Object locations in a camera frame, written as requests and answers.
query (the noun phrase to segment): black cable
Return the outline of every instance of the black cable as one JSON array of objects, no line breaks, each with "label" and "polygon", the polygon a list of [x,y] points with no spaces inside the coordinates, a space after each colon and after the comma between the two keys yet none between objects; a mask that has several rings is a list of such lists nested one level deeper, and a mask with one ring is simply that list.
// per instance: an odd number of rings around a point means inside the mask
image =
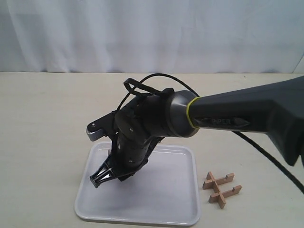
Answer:
[{"label": "black cable", "polygon": [[282,171],[304,194],[304,186],[303,184],[292,174],[290,173],[277,159],[275,159],[272,155],[270,155],[267,151],[265,151],[262,147],[260,147],[255,141],[248,138],[241,132],[233,132],[238,135],[242,139],[244,139],[247,143],[251,144],[254,148],[260,151],[265,157],[267,157],[280,171]]},{"label": "black cable", "polygon": [[[155,74],[151,74],[146,76],[145,78],[143,78],[140,83],[143,83],[144,81],[146,81],[147,79],[151,78],[151,77],[155,77],[155,76],[163,76],[163,77],[168,77],[171,78],[175,81],[177,81],[178,83],[182,84],[184,87],[186,87],[189,91],[191,91],[192,93],[194,93],[196,96],[199,96],[190,86],[188,86],[186,83],[184,83],[183,81],[179,80],[178,78],[171,76],[171,75],[167,75],[167,74],[163,74],[163,73],[155,73]],[[136,87],[134,86],[130,92],[128,92],[128,94],[123,98],[123,100],[121,101],[121,103],[118,105],[116,111],[118,111],[122,105],[124,104],[124,102],[126,101],[126,99],[128,99],[128,97],[130,96],[131,92],[134,91],[136,89]],[[260,147],[255,141],[253,141],[252,139],[248,138],[247,136],[245,136],[243,133],[241,132],[234,132],[234,134],[236,134],[237,136],[241,137],[243,140],[245,140],[246,142],[248,142],[250,145],[252,145],[254,148],[256,148],[259,152],[261,152],[265,157],[267,157],[283,174],[285,174],[297,187],[298,189],[304,194],[304,186],[303,184],[291,173],[289,172],[277,159],[275,159],[272,155],[270,155],[266,150],[264,150],[262,147]]]}]

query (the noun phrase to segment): table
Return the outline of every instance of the table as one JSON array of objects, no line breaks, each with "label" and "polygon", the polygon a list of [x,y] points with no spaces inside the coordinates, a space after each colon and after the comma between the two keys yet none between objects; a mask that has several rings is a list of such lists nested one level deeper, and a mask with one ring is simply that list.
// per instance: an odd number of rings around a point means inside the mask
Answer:
[{"label": "table", "polygon": [[[141,79],[146,75],[0,73],[0,227],[123,227],[82,221],[74,212],[74,200],[93,146],[86,136],[86,125],[117,107],[126,94],[126,78]],[[174,75],[201,96],[300,76]],[[161,77],[150,79],[147,84],[158,89],[182,89]],[[265,135],[247,135],[286,165]],[[166,138],[162,143],[184,145],[195,153],[202,215],[194,227],[303,226],[302,193],[263,155],[234,134],[200,130],[191,138]],[[286,167],[304,183],[300,160],[294,167]],[[242,185],[240,194],[229,197],[224,209],[209,204],[212,190],[201,188],[208,171],[215,177],[235,173],[234,180],[222,185],[222,190]]]}]

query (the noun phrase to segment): robotic arm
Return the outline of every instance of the robotic arm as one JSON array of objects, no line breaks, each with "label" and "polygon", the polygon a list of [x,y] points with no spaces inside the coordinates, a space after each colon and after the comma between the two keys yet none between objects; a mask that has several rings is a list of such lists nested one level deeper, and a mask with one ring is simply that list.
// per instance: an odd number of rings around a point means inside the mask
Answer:
[{"label": "robotic arm", "polygon": [[304,165],[304,76],[206,97],[158,91],[131,78],[124,86],[135,97],[86,129],[91,141],[112,140],[111,153],[91,176],[96,188],[134,175],[164,137],[191,137],[199,128],[265,133],[287,164],[293,166],[301,155]]}]

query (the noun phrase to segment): plastic tray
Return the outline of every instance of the plastic tray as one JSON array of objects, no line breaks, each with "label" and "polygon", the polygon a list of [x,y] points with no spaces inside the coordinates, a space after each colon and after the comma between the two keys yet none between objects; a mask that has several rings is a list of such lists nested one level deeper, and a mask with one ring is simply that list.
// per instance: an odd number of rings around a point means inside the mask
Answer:
[{"label": "plastic tray", "polygon": [[201,215],[193,153],[186,147],[158,145],[149,162],[125,181],[95,188],[90,176],[107,158],[110,142],[90,151],[75,200],[84,220],[191,226]]}]

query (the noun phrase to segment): white backdrop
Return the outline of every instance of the white backdrop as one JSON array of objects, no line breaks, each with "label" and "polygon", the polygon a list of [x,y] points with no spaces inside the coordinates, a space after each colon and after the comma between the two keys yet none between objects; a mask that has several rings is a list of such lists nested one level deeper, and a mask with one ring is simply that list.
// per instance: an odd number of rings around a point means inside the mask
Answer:
[{"label": "white backdrop", "polygon": [[303,73],[303,0],[0,0],[0,71]]}]

